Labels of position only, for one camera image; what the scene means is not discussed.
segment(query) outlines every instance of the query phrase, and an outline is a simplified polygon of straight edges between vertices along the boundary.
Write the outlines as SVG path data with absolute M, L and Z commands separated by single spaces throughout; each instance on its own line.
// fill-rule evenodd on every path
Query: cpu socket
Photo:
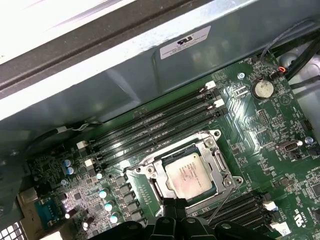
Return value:
M 220 136 L 220 130 L 201 131 L 148 155 L 127 171 L 147 177 L 160 205 L 163 198 L 184 198 L 187 213 L 194 213 L 243 183 L 229 171 L 216 142 Z

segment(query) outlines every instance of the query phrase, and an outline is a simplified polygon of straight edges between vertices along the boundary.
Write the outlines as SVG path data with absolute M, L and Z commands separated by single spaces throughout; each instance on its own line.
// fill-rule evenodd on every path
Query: cable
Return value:
M 320 81 L 320 75 L 317 75 L 317 76 L 311 77 L 307 80 L 304 80 L 302 82 L 291 84 L 290 87 L 291 87 L 291 89 L 299 89 L 299 88 L 309 86 L 309 85 L 314 84 L 319 81 Z
M 275 65 L 275 64 L 272 64 L 272 63 L 269 63 L 269 62 L 266 62 L 265 61 L 265 56 L 267 54 L 267 52 L 269 51 L 270 48 L 272 48 L 273 45 L 275 45 L 279 40 L 281 40 L 285 35 L 287 35 L 289 32 L 291 32 L 293 29 L 295 29 L 296 27 L 300 26 L 301 24 L 307 22 L 307 21 L 311 21 L 313 22 L 312 19 L 310 18 L 307 18 L 307 19 L 304 19 L 304 20 L 301 20 L 295 24 L 293 24 L 291 27 L 289 27 L 287 30 L 285 30 L 284 32 L 282 32 L 280 35 L 278 35 L 272 42 L 270 42 L 262 51 L 261 53 L 261 56 L 260 56 L 260 62 L 262 64 L 264 64 L 265 66 L 268 66 L 270 68 L 273 68 L 273 69 L 278 69 L 279 66 Z
M 91 126 L 91 127 L 96 127 L 96 126 L 100 126 L 101 123 L 98 123 L 98 122 L 95 122 L 95 123 L 83 123 L 82 125 L 79 126 L 79 123 L 75 123 L 75 124 L 72 124 L 72 125 L 67 125 L 67 126 L 61 126 L 61 127 L 57 127 L 55 129 L 52 129 L 50 131 L 47 131 L 45 132 L 44 134 L 36 137 L 25 149 L 25 152 L 28 152 L 32 147 L 40 144 L 42 141 L 54 136 L 54 135 L 57 135 L 57 134 L 60 134 L 60 133 L 63 133 L 63 132 L 67 132 L 67 131 L 75 131 L 75 132 L 81 132 L 83 130 L 85 130 L 88 126 Z
M 286 72 L 285 77 L 290 81 L 320 50 L 320 36 L 318 36 L 313 42 L 298 56 L 298 58 L 289 66 L 289 70 Z

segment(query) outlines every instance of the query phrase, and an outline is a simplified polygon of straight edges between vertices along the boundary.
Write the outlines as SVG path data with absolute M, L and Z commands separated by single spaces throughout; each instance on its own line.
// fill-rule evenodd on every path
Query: ul certification label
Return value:
M 198 44 L 207 39 L 211 26 L 207 26 L 195 33 L 192 33 L 184 38 L 181 38 L 167 46 L 160 48 L 160 58 L 165 59 L 173 54 L 176 54 L 184 49 L 187 49 L 195 44 Z

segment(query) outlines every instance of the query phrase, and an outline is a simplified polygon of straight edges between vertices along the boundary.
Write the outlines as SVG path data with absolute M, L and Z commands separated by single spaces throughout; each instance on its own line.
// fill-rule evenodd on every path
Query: motherboard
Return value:
M 312 130 L 286 78 L 246 58 L 30 157 L 33 203 L 43 229 L 71 219 L 77 240 L 145 226 L 163 198 L 212 228 L 320 240 Z

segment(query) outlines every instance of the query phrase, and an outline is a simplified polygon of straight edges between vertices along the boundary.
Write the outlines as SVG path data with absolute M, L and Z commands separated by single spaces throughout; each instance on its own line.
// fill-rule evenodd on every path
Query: sticker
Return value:
M 160 58 L 165 59 L 207 39 L 211 26 L 185 36 L 167 46 L 160 48 Z
M 291 233 L 290 228 L 285 221 L 282 223 L 274 222 L 274 223 L 271 223 L 270 226 L 273 229 L 277 230 L 283 237 Z

